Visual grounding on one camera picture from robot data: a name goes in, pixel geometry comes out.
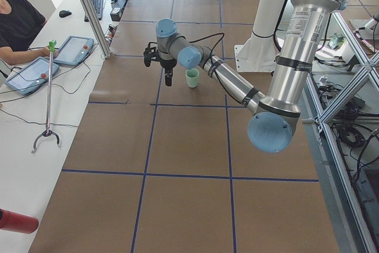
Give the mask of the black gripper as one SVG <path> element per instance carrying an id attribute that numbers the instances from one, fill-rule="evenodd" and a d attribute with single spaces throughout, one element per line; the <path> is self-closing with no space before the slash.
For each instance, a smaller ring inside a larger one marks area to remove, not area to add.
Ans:
<path id="1" fill-rule="evenodd" d="M 177 64 L 177 60 L 175 58 L 166 60 L 166 59 L 160 59 L 159 60 L 161 67 L 165 69 L 165 85 L 167 87 L 172 86 L 172 77 L 173 77 L 173 68 Z"/>

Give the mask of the person's hand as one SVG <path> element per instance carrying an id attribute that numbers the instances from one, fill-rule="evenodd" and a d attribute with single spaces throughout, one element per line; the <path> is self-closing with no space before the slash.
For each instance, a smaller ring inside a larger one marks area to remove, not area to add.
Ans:
<path id="1" fill-rule="evenodd" d="M 55 49 L 53 52 L 53 57 L 56 58 L 58 54 L 59 54 L 59 51 L 57 49 Z M 48 46 L 43 47 L 42 49 L 39 50 L 39 55 L 42 57 L 49 57 L 50 56 L 50 48 Z"/>

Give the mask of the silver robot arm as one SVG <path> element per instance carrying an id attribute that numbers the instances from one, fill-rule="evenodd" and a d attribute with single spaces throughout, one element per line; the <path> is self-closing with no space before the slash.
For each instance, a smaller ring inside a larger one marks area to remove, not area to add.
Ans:
<path id="1" fill-rule="evenodd" d="M 258 149 L 275 153 L 285 149 L 296 132 L 300 117 L 298 100 L 326 22 L 340 10 L 345 0 L 291 0 L 294 7 L 284 44 L 279 53 L 267 94 L 261 93 L 208 47 L 191 44 L 177 32 L 169 18 L 156 24 L 157 48 L 153 59 L 165 68 L 166 84 L 171 84 L 176 64 L 186 69 L 200 67 L 237 102 L 252 112 L 248 137 Z"/>

